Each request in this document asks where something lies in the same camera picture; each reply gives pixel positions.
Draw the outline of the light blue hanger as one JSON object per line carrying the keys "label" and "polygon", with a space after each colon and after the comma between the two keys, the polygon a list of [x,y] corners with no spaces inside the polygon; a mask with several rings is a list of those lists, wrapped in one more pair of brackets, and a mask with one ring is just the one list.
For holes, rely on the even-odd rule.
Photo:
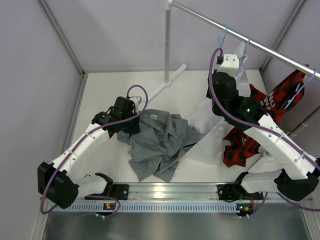
{"label": "light blue hanger", "polygon": [[224,29],[223,36],[222,37],[220,37],[220,36],[218,37],[218,47],[219,48],[223,48],[226,36],[228,34],[228,25],[226,24],[224,27],[225,27],[225,29]]}

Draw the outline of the grey button shirt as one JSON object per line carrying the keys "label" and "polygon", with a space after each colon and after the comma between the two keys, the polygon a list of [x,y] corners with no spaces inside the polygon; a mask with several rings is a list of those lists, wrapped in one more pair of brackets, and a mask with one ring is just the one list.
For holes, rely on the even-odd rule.
{"label": "grey button shirt", "polygon": [[180,159],[202,136],[180,114],[147,109],[139,117],[140,132],[119,132],[117,140],[131,146],[130,167],[141,182],[154,176],[169,183]]}

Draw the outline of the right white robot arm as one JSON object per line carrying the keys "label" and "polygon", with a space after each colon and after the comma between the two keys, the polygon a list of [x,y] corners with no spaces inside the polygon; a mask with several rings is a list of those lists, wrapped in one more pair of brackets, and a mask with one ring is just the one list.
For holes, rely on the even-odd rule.
{"label": "right white robot arm", "polygon": [[253,139],[268,154],[256,162],[256,172],[243,172],[234,181],[232,192],[237,198],[270,192],[301,201],[316,189],[320,183],[319,159],[290,139],[257,100],[240,96],[232,76],[219,71],[211,73],[208,88],[213,113]]}

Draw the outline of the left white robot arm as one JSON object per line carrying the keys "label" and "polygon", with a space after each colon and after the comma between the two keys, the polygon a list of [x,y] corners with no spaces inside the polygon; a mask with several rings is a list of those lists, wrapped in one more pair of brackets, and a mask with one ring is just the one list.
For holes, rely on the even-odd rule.
{"label": "left white robot arm", "polygon": [[137,134],[137,116],[142,99],[139,96],[119,96],[114,106],[94,116],[84,133],[63,154],[37,168],[38,192],[62,209],[76,199],[98,195],[109,199],[113,195],[113,180],[103,173],[77,177],[78,171],[97,148],[118,132]]}

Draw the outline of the blue hanger under white shirt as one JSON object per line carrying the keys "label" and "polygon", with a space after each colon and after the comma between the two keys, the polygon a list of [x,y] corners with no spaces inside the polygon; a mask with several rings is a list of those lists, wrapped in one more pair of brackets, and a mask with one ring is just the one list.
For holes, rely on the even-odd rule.
{"label": "blue hanger under white shirt", "polygon": [[250,43],[251,43],[251,37],[249,36],[248,37],[248,40],[247,40],[247,43],[246,43],[246,45],[245,45],[245,47],[244,47],[244,50],[243,50],[243,57],[244,58],[246,58],[247,57],[247,50],[248,50],[248,47],[249,47],[249,45],[250,45]]}

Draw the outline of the white hanging shirt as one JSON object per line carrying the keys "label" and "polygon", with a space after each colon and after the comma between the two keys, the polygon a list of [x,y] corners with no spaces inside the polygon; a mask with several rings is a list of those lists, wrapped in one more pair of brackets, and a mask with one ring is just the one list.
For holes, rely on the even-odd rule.
{"label": "white hanging shirt", "polygon": [[[234,54],[239,59],[239,68],[236,73],[236,88],[243,97],[251,94],[245,66],[247,57],[243,57],[245,44],[242,42]],[[233,126],[225,121],[221,116],[217,116],[212,111],[212,102],[209,98],[202,100],[196,110],[187,117],[188,124],[200,133],[201,140],[196,143],[185,157],[207,164],[219,165],[223,162],[225,145],[227,141],[224,137],[233,129]]]}

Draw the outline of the blue hanger under red shirt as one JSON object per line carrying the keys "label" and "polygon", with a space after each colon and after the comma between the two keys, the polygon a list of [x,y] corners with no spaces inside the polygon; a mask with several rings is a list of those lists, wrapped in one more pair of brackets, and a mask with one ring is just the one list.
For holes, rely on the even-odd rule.
{"label": "blue hanger under red shirt", "polygon": [[287,109],[295,100],[295,98],[298,96],[298,94],[307,86],[310,84],[310,82],[315,78],[315,75],[317,73],[318,69],[315,68],[314,72],[312,74],[312,76],[309,78],[309,80],[306,83],[303,83],[302,85],[298,84],[298,86],[295,89],[295,94],[292,96],[292,98],[290,98],[286,104],[286,106],[284,107],[285,109]]}

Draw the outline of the white rack foot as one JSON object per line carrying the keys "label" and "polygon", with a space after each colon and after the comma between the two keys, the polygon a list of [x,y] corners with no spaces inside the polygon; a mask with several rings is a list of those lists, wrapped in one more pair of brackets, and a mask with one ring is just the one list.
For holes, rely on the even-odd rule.
{"label": "white rack foot", "polygon": [[182,64],[177,70],[173,73],[170,73],[168,67],[164,69],[164,79],[151,93],[148,94],[148,102],[150,103],[154,100],[160,93],[162,93],[165,89],[171,87],[172,83],[187,69],[186,64]]}

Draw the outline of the white rack upright post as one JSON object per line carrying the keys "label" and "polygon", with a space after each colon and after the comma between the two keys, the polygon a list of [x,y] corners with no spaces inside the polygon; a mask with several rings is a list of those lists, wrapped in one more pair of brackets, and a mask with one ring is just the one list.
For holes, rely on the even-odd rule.
{"label": "white rack upright post", "polygon": [[171,33],[172,1],[165,2],[165,37],[164,37],[164,77],[165,67],[170,70],[170,33]]}

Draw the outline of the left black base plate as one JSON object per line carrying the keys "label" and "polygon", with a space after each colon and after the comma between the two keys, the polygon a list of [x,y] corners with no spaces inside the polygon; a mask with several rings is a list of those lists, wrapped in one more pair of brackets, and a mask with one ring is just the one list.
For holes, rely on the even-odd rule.
{"label": "left black base plate", "polygon": [[128,184],[113,184],[110,196],[119,201],[126,201],[129,195]]}

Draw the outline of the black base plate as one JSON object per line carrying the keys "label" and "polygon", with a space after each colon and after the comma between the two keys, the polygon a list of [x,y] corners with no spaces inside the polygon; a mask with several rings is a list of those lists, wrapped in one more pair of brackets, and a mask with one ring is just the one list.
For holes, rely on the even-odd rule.
{"label": "black base plate", "polygon": [[119,201],[126,201],[129,195],[128,184],[113,184],[110,196]]}
{"label": "black base plate", "polygon": [[238,195],[234,191],[234,186],[232,184],[218,184],[217,193],[219,200],[232,203],[237,201]]}

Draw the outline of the aluminium mounting rail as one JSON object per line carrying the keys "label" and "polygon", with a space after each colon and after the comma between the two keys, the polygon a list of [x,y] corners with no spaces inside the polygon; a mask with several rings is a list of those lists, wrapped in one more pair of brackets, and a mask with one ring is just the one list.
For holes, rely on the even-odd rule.
{"label": "aluminium mounting rail", "polygon": [[[227,183],[115,183],[129,185],[128,199],[137,200],[159,200],[159,201],[200,201],[219,200],[217,185]],[[233,186],[238,195],[237,201],[260,201],[264,195],[262,192],[246,193],[238,187]]]}

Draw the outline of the silver clothes rack rail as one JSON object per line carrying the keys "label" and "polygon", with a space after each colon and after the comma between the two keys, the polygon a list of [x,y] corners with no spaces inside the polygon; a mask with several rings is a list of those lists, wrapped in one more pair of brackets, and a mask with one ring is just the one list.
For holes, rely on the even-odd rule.
{"label": "silver clothes rack rail", "polygon": [[293,59],[290,59],[286,56],[284,56],[283,54],[279,53],[278,51],[276,51],[275,49],[269,48],[263,44],[260,44],[259,42],[255,41],[254,39],[249,39],[248,36],[243,35],[242,33],[239,33],[235,30],[233,30],[232,28],[230,28],[229,26],[227,26],[226,24],[222,24],[220,22],[218,22],[217,20],[214,20],[212,18],[209,18],[193,9],[191,9],[190,7],[178,2],[177,0],[168,0],[166,2],[166,6],[168,8],[171,7],[175,7],[181,11],[183,11],[186,14],[189,14],[207,24],[209,24],[210,26],[223,31],[225,33],[227,33],[228,35],[232,36],[233,38],[240,40],[244,43],[249,43],[249,45],[257,50],[259,50],[260,52],[267,54],[269,57],[274,58],[296,70],[299,70],[303,73],[305,73],[306,75],[313,77],[316,80],[320,80],[320,73],[318,71],[314,71],[311,68],[307,67],[306,65],[299,63]]}

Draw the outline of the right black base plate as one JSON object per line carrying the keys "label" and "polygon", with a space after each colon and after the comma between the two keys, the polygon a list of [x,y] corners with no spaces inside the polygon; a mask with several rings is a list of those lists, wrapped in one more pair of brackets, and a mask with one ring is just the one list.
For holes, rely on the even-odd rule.
{"label": "right black base plate", "polygon": [[237,201],[238,195],[234,191],[234,186],[232,184],[218,184],[217,193],[219,200],[232,203]]}

